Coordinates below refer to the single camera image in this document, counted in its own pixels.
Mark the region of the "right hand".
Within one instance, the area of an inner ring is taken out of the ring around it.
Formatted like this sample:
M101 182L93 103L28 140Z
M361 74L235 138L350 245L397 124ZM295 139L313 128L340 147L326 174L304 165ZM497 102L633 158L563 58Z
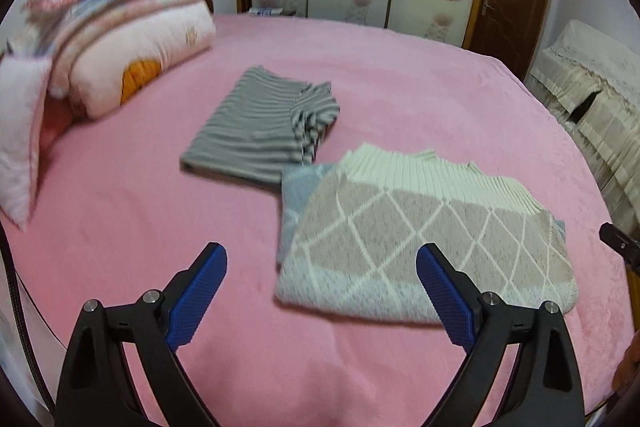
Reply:
M622 393L634 381L639 368L640 361L640 331L637 331L632 338L630 345L624 353L623 360L617 366L615 371L612 389L615 392Z

